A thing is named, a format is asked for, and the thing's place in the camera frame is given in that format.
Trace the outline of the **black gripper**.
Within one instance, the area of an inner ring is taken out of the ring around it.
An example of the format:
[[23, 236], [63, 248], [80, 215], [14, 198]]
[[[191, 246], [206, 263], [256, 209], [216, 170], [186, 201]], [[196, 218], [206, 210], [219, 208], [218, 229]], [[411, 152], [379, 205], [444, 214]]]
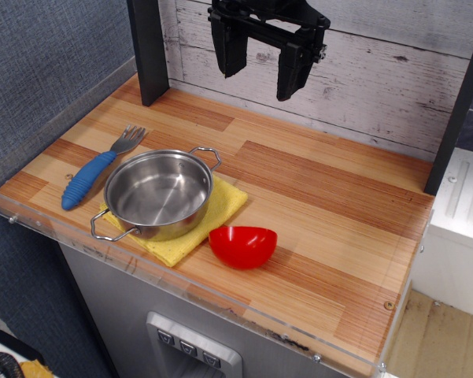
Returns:
[[323, 59], [323, 36], [331, 25], [306, 1], [213, 1], [209, 21], [225, 78], [246, 67], [249, 38], [283, 46], [276, 95], [281, 102], [305, 86], [312, 66]]

